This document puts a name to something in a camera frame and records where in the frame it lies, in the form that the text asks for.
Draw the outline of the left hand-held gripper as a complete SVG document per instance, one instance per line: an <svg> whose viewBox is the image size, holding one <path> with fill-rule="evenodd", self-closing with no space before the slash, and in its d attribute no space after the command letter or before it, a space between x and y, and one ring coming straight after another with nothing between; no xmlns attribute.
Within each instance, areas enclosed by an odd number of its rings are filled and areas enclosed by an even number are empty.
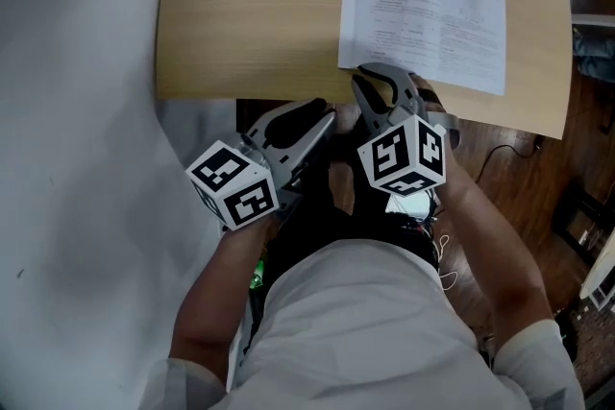
<svg viewBox="0 0 615 410"><path fill-rule="evenodd" d="M286 220L303 199L299 173L331 137L336 113L322 98L265 112L248 133L215 141L185 170L205 206L230 230L269 214Z"/></svg>

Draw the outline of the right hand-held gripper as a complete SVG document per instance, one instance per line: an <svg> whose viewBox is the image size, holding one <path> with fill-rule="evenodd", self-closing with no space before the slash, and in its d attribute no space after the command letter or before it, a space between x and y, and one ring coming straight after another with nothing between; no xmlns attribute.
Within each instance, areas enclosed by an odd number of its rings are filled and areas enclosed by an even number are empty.
<svg viewBox="0 0 615 410"><path fill-rule="evenodd" d="M414 112L424 111L425 103L410 74L384 62L363 63L358 70L387 83L396 107L390 111L367 79L352 76L352 89L365 124L375 129L375 134L357 149L369 184L391 195L407 197L445 183L447 130Z"/></svg>

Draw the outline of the white printed booklet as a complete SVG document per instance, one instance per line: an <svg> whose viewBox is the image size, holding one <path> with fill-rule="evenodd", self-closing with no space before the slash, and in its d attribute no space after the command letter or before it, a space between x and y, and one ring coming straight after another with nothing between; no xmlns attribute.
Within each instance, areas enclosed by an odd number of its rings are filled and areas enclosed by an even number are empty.
<svg viewBox="0 0 615 410"><path fill-rule="evenodd" d="M342 0L338 62L401 67L502 96L505 0Z"/></svg>

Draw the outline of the person's left forearm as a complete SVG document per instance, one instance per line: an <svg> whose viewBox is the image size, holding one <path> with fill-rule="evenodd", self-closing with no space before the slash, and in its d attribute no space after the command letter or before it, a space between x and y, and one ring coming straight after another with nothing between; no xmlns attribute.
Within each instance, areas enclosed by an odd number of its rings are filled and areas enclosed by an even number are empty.
<svg viewBox="0 0 615 410"><path fill-rule="evenodd" d="M196 363L227 382L229 354L246 310L254 271L280 220L270 214L226 231L182 302L169 356Z"/></svg>

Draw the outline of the person's right forearm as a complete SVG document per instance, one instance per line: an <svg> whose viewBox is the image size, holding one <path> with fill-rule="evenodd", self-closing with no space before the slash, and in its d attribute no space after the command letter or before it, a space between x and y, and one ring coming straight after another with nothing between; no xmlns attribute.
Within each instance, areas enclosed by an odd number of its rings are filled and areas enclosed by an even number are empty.
<svg viewBox="0 0 615 410"><path fill-rule="evenodd" d="M457 163L445 144L446 182L436 194L489 305L499 348L553 317L539 267L516 230Z"/></svg>

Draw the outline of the person's right hand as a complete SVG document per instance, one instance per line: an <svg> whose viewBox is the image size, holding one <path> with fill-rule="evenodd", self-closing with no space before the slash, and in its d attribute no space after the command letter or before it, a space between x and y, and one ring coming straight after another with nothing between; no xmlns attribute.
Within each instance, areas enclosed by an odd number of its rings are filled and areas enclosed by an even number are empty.
<svg viewBox="0 0 615 410"><path fill-rule="evenodd" d="M424 101L428 121L432 125L439 124L445 128L451 148L455 150L460 141L458 118L444 109L435 90L425 79L412 72L409 73L409 77L416 86L418 95Z"/></svg>

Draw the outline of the person's black trousers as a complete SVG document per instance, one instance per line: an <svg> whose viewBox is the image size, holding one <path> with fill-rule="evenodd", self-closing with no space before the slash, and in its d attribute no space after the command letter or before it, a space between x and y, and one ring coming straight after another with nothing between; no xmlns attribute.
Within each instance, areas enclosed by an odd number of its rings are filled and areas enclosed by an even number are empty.
<svg viewBox="0 0 615 410"><path fill-rule="evenodd" d="M386 212L388 195L369 185L357 153L368 136L364 118L360 116L348 131L332 137L303 174L304 198L267 245L266 289L300 261L342 239L382 241L417 255L434 268L439 266L428 236L409 217ZM334 205L329 185L330 165L334 161L346 163L352 170L355 193L352 213Z"/></svg>

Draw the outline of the person's white shirt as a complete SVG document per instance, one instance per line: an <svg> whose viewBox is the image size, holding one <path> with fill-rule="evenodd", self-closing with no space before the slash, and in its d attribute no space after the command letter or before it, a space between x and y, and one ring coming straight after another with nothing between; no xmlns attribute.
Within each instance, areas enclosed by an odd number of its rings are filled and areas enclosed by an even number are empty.
<svg viewBox="0 0 615 410"><path fill-rule="evenodd" d="M584 398L555 322L523 329L487 364L431 265L345 240L274 283L231 390L164 359L138 410L584 410Z"/></svg>

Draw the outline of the white-framed table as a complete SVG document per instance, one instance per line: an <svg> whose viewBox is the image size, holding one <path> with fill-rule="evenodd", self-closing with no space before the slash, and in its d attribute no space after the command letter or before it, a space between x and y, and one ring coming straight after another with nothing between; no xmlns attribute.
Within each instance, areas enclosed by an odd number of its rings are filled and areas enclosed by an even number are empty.
<svg viewBox="0 0 615 410"><path fill-rule="evenodd" d="M615 15L574 13L571 22L573 25L615 28Z"/></svg>

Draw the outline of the white plastic casing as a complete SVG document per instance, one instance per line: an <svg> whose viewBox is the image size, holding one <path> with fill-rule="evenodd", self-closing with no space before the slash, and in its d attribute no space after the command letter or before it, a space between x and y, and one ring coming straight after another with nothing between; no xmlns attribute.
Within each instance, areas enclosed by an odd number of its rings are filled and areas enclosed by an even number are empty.
<svg viewBox="0 0 615 410"><path fill-rule="evenodd" d="M602 310L615 294L615 230L606 240L603 249L581 285L579 297L589 300Z"/></svg>

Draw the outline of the black metal frame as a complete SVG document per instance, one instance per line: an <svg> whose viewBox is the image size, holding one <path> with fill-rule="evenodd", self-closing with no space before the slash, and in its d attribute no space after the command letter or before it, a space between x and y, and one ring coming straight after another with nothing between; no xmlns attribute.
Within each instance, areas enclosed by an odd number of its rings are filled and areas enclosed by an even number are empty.
<svg viewBox="0 0 615 410"><path fill-rule="evenodd" d="M588 230L576 238L570 231L576 219L586 219ZM552 231L587 265L598 258L602 237L615 230L615 182L601 202L585 190L583 181L571 180L558 199L552 218Z"/></svg>

